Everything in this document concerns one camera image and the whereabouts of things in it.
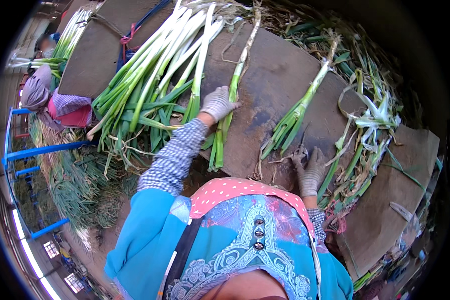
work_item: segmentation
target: pink polka dot collar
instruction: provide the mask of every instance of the pink polka dot collar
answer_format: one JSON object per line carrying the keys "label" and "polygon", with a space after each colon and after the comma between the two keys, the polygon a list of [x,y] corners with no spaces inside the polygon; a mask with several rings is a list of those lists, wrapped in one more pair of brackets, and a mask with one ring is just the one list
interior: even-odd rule
{"label": "pink polka dot collar", "polygon": [[200,187],[191,196],[190,218],[199,219],[220,202],[243,195],[272,195],[281,198],[297,211],[306,229],[315,237],[312,222],[300,196],[261,182],[235,177],[215,178]]}

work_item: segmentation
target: hand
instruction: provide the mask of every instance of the hand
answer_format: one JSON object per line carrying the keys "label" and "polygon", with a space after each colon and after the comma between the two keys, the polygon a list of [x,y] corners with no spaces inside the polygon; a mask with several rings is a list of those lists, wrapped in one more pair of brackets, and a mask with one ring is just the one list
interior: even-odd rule
{"label": "hand", "polygon": [[298,176],[300,186],[300,197],[317,196],[318,184],[322,181],[325,173],[325,156],[320,148],[313,147],[313,153],[308,160],[306,169],[303,168],[301,160],[305,154],[297,154],[292,157],[292,162]]}
{"label": "hand", "polygon": [[215,123],[227,116],[231,111],[241,106],[240,102],[228,101],[228,86],[217,87],[205,96],[200,112],[206,112],[213,117]]}

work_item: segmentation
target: black strap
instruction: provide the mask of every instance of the black strap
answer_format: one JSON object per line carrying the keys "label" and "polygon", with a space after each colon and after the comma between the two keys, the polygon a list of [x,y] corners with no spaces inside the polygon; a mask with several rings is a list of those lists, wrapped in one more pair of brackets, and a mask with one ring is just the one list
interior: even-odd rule
{"label": "black strap", "polygon": [[165,286],[163,287],[163,296],[162,299],[166,299],[166,292],[168,286],[173,283],[175,279],[180,279],[182,276],[183,270],[185,269],[185,264],[190,254],[190,250],[192,249],[193,243],[195,242],[195,238],[197,237],[198,229],[203,221],[204,217],[200,219],[192,219],[190,225],[186,225],[183,230],[182,236],[178,241],[178,244],[175,247],[176,255],[175,259],[170,267],[170,271],[168,272],[168,276],[165,280]]}

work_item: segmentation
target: person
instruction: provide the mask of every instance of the person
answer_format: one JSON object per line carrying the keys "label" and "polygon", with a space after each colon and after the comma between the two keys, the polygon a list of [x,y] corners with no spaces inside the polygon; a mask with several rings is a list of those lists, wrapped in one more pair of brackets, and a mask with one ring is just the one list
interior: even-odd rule
{"label": "person", "polygon": [[48,127],[61,131],[64,128],[85,128],[93,119],[92,99],[50,91],[52,70],[47,64],[40,66],[25,82],[20,98],[22,108],[37,113]]}
{"label": "person", "polygon": [[314,147],[297,153],[300,196],[222,177],[190,198],[183,180],[209,128],[239,103],[228,87],[204,98],[198,116],[173,133],[139,180],[104,271],[124,299],[352,299],[353,285],[324,245],[317,186],[325,166]]}
{"label": "person", "polygon": [[53,51],[57,46],[57,41],[49,34],[42,34],[35,42],[35,52],[41,51],[42,57],[49,59],[53,55]]}

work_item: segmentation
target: button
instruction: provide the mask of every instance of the button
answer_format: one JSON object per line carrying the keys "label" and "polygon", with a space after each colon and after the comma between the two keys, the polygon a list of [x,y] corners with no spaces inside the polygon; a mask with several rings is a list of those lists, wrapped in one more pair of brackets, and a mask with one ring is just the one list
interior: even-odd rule
{"label": "button", "polygon": [[253,247],[257,250],[262,250],[265,246],[262,243],[257,242],[255,244],[253,244]]}

